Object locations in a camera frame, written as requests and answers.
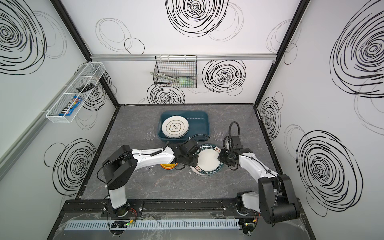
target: white wire basket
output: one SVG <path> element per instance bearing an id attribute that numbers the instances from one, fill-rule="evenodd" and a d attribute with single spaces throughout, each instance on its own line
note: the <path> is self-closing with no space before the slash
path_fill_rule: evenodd
<path id="1" fill-rule="evenodd" d="M 82 93 L 86 85 L 92 83 L 94 86 L 97 85 L 101 76 L 105 72 L 105 67 L 103 63 L 87 63 L 87 66 L 81 71 L 81 73 L 73 80 L 73 82 L 67 87 L 63 95 L 59 100 L 53 105 L 53 107 L 48 111 L 46 117 L 53 123 L 71 123 L 76 117 L 77 113 L 88 99 L 89 95 L 92 93 L 92 89 Z M 65 113 L 63 116 L 59 114 L 63 109 L 68 105 L 68 103 L 75 97 L 75 101 L 78 98 L 81 99 L 79 105 L 73 110 L 73 112 L 68 115 Z"/>

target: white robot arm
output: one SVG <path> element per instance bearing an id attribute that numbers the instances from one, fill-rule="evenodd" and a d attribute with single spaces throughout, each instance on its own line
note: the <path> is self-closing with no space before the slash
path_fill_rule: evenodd
<path id="1" fill-rule="evenodd" d="M 255 210 L 262 214 L 264 220 L 271 224 L 299 218 L 298 203 L 291 180 L 287 175 L 279 175 L 257 159 L 255 154 L 244 149 L 239 135 L 226 137 L 229 149 L 223 148 L 218 160 L 228 166 L 241 166 L 258 181 L 259 193 L 243 192 L 238 194 L 239 213 Z M 199 149 L 193 137 L 182 144 L 166 144 L 164 148 L 138 150 L 129 145 L 121 146 L 114 154 L 103 162 L 112 207 L 117 209 L 127 202 L 125 184 L 133 171 L 156 164 L 179 163 L 196 166 L 198 156 L 194 153 Z"/>

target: black cable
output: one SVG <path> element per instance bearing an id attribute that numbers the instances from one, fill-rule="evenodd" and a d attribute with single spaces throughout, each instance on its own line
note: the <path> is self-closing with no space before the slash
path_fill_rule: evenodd
<path id="1" fill-rule="evenodd" d="M 275 198 L 275 203 L 273 204 L 273 207 L 272 207 L 272 219 L 271 219 L 271 225 L 272 227 L 275 226 L 275 205 L 276 205 L 276 201 L 277 201 L 277 197 L 279 196 L 279 192 L 280 192 L 280 187 L 281 187 L 281 183 L 280 183 L 280 177 L 279 176 L 276 176 L 277 180 L 279 181 L 279 189 L 277 190 L 277 194 L 276 194 L 276 198 Z"/>
<path id="2" fill-rule="evenodd" d="M 271 173 L 270 170 L 266 169 L 266 168 L 264 167 L 264 165 L 261 164 L 261 162 L 260 162 L 259 160 L 254 159 L 253 157 L 246 156 L 246 155 L 240 155 L 240 156 L 248 157 L 248 158 L 250 158 L 250 159 L 253 159 L 253 160 L 259 162 L 260 165 L 267 171 L 267 173 L 270 173 L 271 175 L 275 176 L 275 177 L 277 178 L 277 180 L 279 181 L 279 189 L 277 190 L 277 194 L 276 194 L 276 198 L 275 198 L 275 203 L 273 204 L 273 207 L 272 207 L 272 227 L 273 227 L 273 226 L 276 224 L 276 223 L 274 223 L 274 221 L 275 221 L 275 213 L 274 213 L 274 210 L 275 210 L 275 205 L 276 205 L 277 198 L 278 198 L 278 196 L 279 196 L 279 192 L 280 192 L 280 187 L 281 187 L 281 183 L 280 183 L 280 180 L 279 180 L 280 177 L 279 177 L 278 175 L 274 175 L 273 173 Z"/>
<path id="3" fill-rule="evenodd" d="M 204 136 L 204 137 L 207 138 L 206 140 L 198 140 L 198 141 L 200 141 L 200 142 L 205 142 L 205 141 L 208 141 L 208 140 L 211 139 L 210 136 L 208 136 L 207 134 L 204 134 L 204 133 L 198 133 L 198 134 L 195 134 L 195 135 L 193 135 L 192 137 L 190 137 L 189 139 L 193 139 L 193 138 L 196 137 L 196 136 Z"/>
<path id="4" fill-rule="evenodd" d="M 183 164 L 183 167 L 182 168 L 176 168 L 176 165 L 175 165 L 175 170 L 183 170 L 185 168 L 185 164 Z"/>
<path id="5" fill-rule="evenodd" d="M 141 155 L 150 155 L 150 154 L 145 154 L 145 153 L 132 153 L 132 155 L 138 155 L 138 154 L 141 154 Z M 97 177 L 97 179 L 99 179 L 100 181 L 102 181 L 104 184 L 107 184 L 106 182 L 104 182 L 103 180 L 101 180 L 101 179 L 99 178 L 99 172 L 100 172 L 100 170 L 101 170 L 103 167 L 107 166 L 108 164 L 110 164 L 110 163 L 112 163 L 112 162 L 114 162 L 114 161 L 116 161 L 116 160 L 119 160 L 119 159 L 121 159 L 121 158 L 124 158 L 124 157 L 126 157 L 126 156 L 128 156 L 128 155 L 124 155 L 124 156 L 122 156 L 122 157 L 118 157 L 118 158 L 116 158 L 115 160 L 112 160 L 112 161 L 110 161 L 110 162 L 107 162 L 106 164 L 104 164 L 103 166 L 101 166 L 101 168 L 99 168 L 99 170 L 98 170 L 97 173 L 96 173 L 96 177 Z"/>
<path id="6" fill-rule="evenodd" d="M 229 149 L 227 149 L 227 147 L 225 146 L 225 141 L 228 139 L 228 136 L 225 136 L 225 138 L 223 139 L 223 148 L 228 152 Z"/>
<path id="7" fill-rule="evenodd" d="M 109 233 L 113 236 L 114 234 L 111 232 L 111 227 L 109 226 L 109 220 L 108 220 L 108 214 L 109 214 L 109 212 L 108 212 L 108 201 L 107 201 L 107 206 L 105 206 L 106 207 L 106 209 L 107 209 L 107 224 L 108 224 L 108 229 L 109 229 Z"/>
<path id="8" fill-rule="evenodd" d="M 235 168 L 235 169 L 230 168 L 229 165 L 227 165 L 227 166 L 228 166 L 228 168 L 231 169 L 232 171 L 236 171 L 236 170 L 239 168 L 239 165 L 238 165 L 238 164 L 236 164 L 236 168 Z"/>
<path id="9" fill-rule="evenodd" d="M 232 128 L 233 124 L 237 125 L 237 137 L 240 136 L 240 125 L 239 125 L 239 123 L 235 122 L 235 121 L 231 122 L 231 124 L 229 124 L 229 129 L 228 129 L 229 154 L 233 151 L 232 137 L 231 137 L 231 128 Z"/>

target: white wall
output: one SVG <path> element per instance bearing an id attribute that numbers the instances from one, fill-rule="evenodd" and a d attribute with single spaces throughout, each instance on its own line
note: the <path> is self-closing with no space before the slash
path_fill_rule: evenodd
<path id="1" fill-rule="evenodd" d="M 64 0 L 63 4 L 93 55 L 167 55 L 276 53 L 299 0 L 208 0 L 205 7 L 199 4 L 202 1 L 184 1 L 186 5 L 175 8 L 172 3 L 178 2 L 183 1 L 115 0 L 106 4 L 102 0 Z M 234 61 L 236 59 L 226 64 L 238 65 Z M 203 73 L 207 63 L 198 61 L 198 74 Z M 217 77 L 207 86 L 202 80 L 205 75 L 199 75 L 197 88 L 168 86 L 169 91 L 181 94 L 183 99 L 170 103 L 253 103 L 271 61 L 244 61 L 243 64 L 247 69 L 245 81 L 241 81 L 238 88 L 217 93 L 215 86 L 233 88 L 239 77 L 230 76 L 226 80 Z M 149 72 L 154 71 L 155 62 L 108 62 L 105 65 L 114 85 L 122 90 L 117 94 L 120 103 L 148 103 L 142 99 L 154 83 Z"/>
<path id="2" fill-rule="evenodd" d="M 208 61 L 197 62 L 197 88 L 164 88 L 157 95 L 157 99 L 169 94 L 175 93 L 178 98 L 171 97 L 170 103 L 253 103 L 264 82 L 272 61 L 218 61 L 222 65 L 221 69 L 226 73 L 233 73 L 233 70 L 244 74 L 242 77 L 233 77 L 231 81 L 223 84 L 212 84 L 210 78 L 212 75 L 203 71 Z M 128 61 L 128 62 L 104 62 L 113 84 L 117 89 L 116 97 L 119 103 L 137 104 L 137 103 L 167 103 L 163 101 L 148 101 L 151 90 L 153 91 L 153 78 L 150 72 L 153 72 L 155 62 L 152 61 Z"/>
<path id="3" fill-rule="evenodd" d="M 384 1 L 363 11 L 367 2 L 312 0 L 297 58 L 280 64 L 259 106 L 318 240 L 384 233 L 384 98 L 372 98 L 383 96 Z"/>
<path id="4" fill-rule="evenodd" d="M 269 53 L 265 40 L 275 26 L 292 18 L 299 0 L 209 0 L 206 1 L 205 8 L 196 4 L 196 7 L 201 8 L 195 13 L 192 8 L 188 10 L 187 7 L 176 12 L 171 2 L 115 0 L 106 4 L 103 0 L 64 0 L 63 4 L 92 54 L 129 54 L 124 49 L 124 40 L 127 38 L 139 39 L 145 46 L 144 54 Z M 167 10 L 166 3 L 169 3 L 170 11 Z M 176 30 L 168 14 L 175 21 L 184 20 L 190 24 L 190 28 L 176 24 L 181 32 Z M 193 22 L 194 16 L 202 20 Z M 99 20 L 107 18 L 116 20 L 105 21 L 101 27 L 96 27 L 99 26 Z M 212 26 L 205 27 L 203 20 L 214 26 L 215 23 L 219 24 L 215 30 L 207 32 Z M 216 39 L 226 38 L 226 41 L 217 41 L 210 36 Z M 129 50 L 132 54 L 140 54 L 142 44 L 134 40 Z"/>
<path id="5" fill-rule="evenodd" d="M 2 21 L 7 15 L 0 16 L 2 26 L 0 63 L 3 64 L 0 65 L 2 84 L 0 98 L 3 111 L 0 126 L 0 155 L 44 110 L 43 107 L 52 100 L 72 77 L 78 65 L 84 61 L 49 0 L 30 0 L 26 3 L 18 0 L 13 3 L 19 3 L 27 9 L 26 12 L 42 11 L 52 18 L 41 12 L 35 12 L 37 19 L 34 19 L 33 15 L 23 16 L 33 18 L 32 22 L 36 21 L 36 26 L 41 24 L 48 47 L 44 61 L 38 62 L 39 66 L 32 65 L 25 70 L 15 71 L 19 74 L 26 73 L 25 75 L 10 75 L 10 69 L 15 70 L 18 65 L 4 66 L 4 58 L 25 55 L 17 53 L 14 48 L 13 52 L 4 52 L 2 48 L 6 45 L 4 39 L 10 35 L 4 31 Z M 5 11 L 9 13 L 8 16 L 12 16 L 10 8 L 5 7 L 8 6 L 6 1 L 0 1 L 0 5 L 2 13 Z M 46 18 L 43 16 L 63 30 L 49 28 L 51 25 L 45 22 Z M 60 42 L 63 38 L 66 39 L 65 54 L 63 45 L 60 45 L 63 43 Z M 32 52 L 35 57 L 43 56 L 33 49 Z M 25 67 L 29 61 L 26 59 L 21 65 Z M 62 204 L 66 199 L 74 198 L 77 193 L 114 109 L 98 84 L 71 124 L 48 122 L 45 125 L 0 182 L 1 239 L 41 240 L 48 237 Z M 25 224 L 22 227 L 20 224 L 15 224 L 20 222 Z"/>
<path id="6" fill-rule="evenodd" d="M 19 7 L 25 9 L 25 15 L 20 14 L 17 17 L 12 11 L 17 5 L 9 7 L 12 2 L 19 3 Z M 50 1 L 26 2 L 27 4 L 22 0 L 9 3 L 2 1 L 4 5 L 1 8 L 5 13 L 0 19 L 14 17 L 13 23 L 17 27 L 4 24 L 9 27 L 9 35 L 3 33 L 1 36 L 0 33 L 0 100 L 3 103 L 2 116 L 7 116 L 0 119 L 0 156 L 36 116 L 46 110 L 45 106 L 85 61 Z M 22 21 L 25 19 L 33 24 L 26 25 Z M 27 30 L 17 34 L 17 29 L 23 28 Z M 11 29 L 16 30 L 13 35 L 10 33 Z M 25 42 L 28 36 L 32 36 L 34 41 Z M 25 48 L 18 49 L 18 44 L 25 43 Z M 11 64 L 8 62 L 9 58 L 21 58 L 20 63 Z"/>

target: gray marble countertop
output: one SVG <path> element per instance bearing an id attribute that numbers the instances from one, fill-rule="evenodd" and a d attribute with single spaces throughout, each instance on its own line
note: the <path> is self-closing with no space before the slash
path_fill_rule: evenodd
<path id="1" fill-rule="evenodd" d="M 222 141 L 215 140 L 215 133 L 228 134 L 232 121 L 240 125 L 240 139 L 244 148 L 251 149 L 265 165 L 275 171 L 271 155 L 265 143 L 252 105 L 193 105 L 193 106 L 122 106 L 111 132 L 106 140 L 101 155 L 93 169 L 82 199 L 103 199 L 107 194 L 105 184 L 96 178 L 96 172 L 120 146 L 128 144 L 135 149 L 153 149 L 163 147 L 157 137 L 157 125 L 162 112 L 168 110 L 205 111 L 209 117 L 212 143 L 222 148 Z M 146 140 L 148 129 L 156 135 L 153 140 Z M 147 168 L 135 171 L 126 184 L 128 199 L 198 199 L 198 198 L 233 198 L 238 192 L 257 191 L 257 182 L 249 173 L 239 167 L 232 171 L 227 166 L 211 176 L 202 177 L 193 173 L 189 167 L 183 170 L 165 170 L 160 165 L 154 166 L 155 174 Z M 104 180 L 103 171 L 99 177 Z"/>

